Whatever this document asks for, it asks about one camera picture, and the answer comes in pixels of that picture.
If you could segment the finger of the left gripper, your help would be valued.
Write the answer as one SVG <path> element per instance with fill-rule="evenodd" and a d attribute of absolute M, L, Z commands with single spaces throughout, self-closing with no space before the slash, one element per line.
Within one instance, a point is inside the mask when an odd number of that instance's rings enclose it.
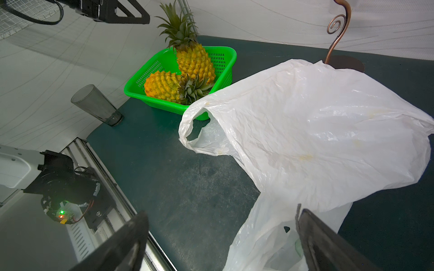
<path fill-rule="evenodd" d="M 150 15 L 137 0 L 107 1 L 107 22 L 111 24 L 149 24 Z"/>

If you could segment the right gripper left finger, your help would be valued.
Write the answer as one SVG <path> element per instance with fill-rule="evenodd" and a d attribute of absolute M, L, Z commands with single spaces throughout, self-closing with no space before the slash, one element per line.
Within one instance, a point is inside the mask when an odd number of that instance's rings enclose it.
<path fill-rule="evenodd" d="M 149 236 L 149 219 L 140 211 L 73 271 L 139 271 Z"/>

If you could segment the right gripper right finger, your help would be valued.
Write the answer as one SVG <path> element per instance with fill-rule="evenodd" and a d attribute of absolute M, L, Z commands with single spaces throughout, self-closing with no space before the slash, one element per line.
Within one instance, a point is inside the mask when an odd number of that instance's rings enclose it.
<path fill-rule="evenodd" d="M 310 271 L 379 271 L 307 208 L 297 205 L 296 229 Z"/>

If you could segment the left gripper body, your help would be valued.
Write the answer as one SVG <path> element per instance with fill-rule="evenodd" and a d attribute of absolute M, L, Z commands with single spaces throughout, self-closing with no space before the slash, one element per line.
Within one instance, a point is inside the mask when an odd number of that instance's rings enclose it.
<path fill-rule="evenodd" d="M 60 0 L 59 2 L 94 21 L 116 23 L 117 1 Z"/>

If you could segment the pineapple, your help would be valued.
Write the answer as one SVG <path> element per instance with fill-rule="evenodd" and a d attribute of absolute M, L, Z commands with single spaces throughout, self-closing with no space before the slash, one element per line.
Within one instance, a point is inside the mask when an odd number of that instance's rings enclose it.
<path fill-rule="evenodd" d="M 147 97 L 180 105 L 191 105 L 207 96 L 213 87 L 214 83 L 208 78 L 200 79 L 165 71 L 152 73 L 144 83 Z"/>
<path fill-rule="evenodd" d="M 168 47 L 175 51 L 180 72 L 193 79 L 205 80 L 208 84 L 214 82 L 215 68 L 209 54 L 197 41 L 191 13 L 178 13 L 175 3 L 161 3 L 160 8 L 165 17 L 159 17 L 163 23 L 158 28 L 162 29 L 161 35 L 166 36 Z"/>

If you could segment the white plastic bag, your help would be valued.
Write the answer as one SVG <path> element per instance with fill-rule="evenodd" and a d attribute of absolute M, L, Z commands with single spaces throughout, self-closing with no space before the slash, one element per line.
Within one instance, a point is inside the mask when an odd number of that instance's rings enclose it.
<path fill-rule="evenodd" d="M 355 70 L 290 60 L 194 102 L 180 142 L 230 155 L 260 195 L 226 271 L 305 271 L 297 207 L 338 231 L 353 202 L 412 185 L 431 156 L 431 116 Z"/>

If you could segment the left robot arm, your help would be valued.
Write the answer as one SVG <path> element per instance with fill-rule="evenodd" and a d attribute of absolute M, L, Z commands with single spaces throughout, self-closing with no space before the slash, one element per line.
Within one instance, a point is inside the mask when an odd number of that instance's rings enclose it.
<path fill-rule="evenodd" d="M 59 19 L 46 21 L 24 14 L 1 1 L 1 10 L 35 24 L 54 26 L 64 17 L 64 6 L 96 22 L 149 24 L 150 15 L 138 1 L 130 1 L 134 15 L 120 1 L 52 1 Z M 115 208 L 115 201 L 92 167 L 75 167 L 73 159 L 60 152 L 23 150 L 1 146 L 1 185 L 27 194 L 42 195 L 46 216 L 62 225 L 85 221 L 97 230 Z"/>

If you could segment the lying pineapple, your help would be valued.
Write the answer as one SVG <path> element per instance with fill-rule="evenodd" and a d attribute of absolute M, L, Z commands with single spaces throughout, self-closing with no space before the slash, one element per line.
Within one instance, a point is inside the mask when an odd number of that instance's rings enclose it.
<path fill-rule="evenodd" d="M 208 78 L 200 79 L 165 71 L 152 73 L 144 83 L 147 97 L 180 105 L 191 105 L 207 96 L 213 87 L 214 83 Z"/>

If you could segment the left controller board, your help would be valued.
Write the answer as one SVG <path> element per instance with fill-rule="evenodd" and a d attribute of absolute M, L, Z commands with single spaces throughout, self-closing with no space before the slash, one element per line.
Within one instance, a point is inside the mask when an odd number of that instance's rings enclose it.
<path fill-rule="evenodd" d="M 72 203 L 61 204 L 57 210 L 51 211 L 53 220 L 62 225 L 71 225 L 79 222 L 82 214 L 80 207 Z"/>

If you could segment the green table mat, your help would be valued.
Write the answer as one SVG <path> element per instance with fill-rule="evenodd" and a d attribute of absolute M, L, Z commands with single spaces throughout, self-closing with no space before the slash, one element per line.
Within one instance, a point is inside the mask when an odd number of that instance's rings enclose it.
<path fill-rule="evenodd" d="M 180 271 L 220 271 L 259 191 L 232 157 L 179 141 L 180 115 L 131 98 L 123 121 L 100 125 L 90 146 Z M 354 203 L 339 235 L 385 271 L 434 268 L 434 165 L 416 184 Z"/>

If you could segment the green plastic basket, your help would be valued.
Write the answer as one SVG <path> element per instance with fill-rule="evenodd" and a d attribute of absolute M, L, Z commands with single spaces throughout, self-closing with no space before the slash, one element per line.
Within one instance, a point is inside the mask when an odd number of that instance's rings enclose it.
<path fill-rule="evenodd" d="M 215 69 L 215 79 L 194 79 L 178 67 L 176 53 L 164 49 L 153 56 L 126 83 L 126 96 L 141 100 L 152 108 L 182 115 L 195 101 L 232 84 L 232 68 L 237 60 L 234 49 L 206 46 Z"/>

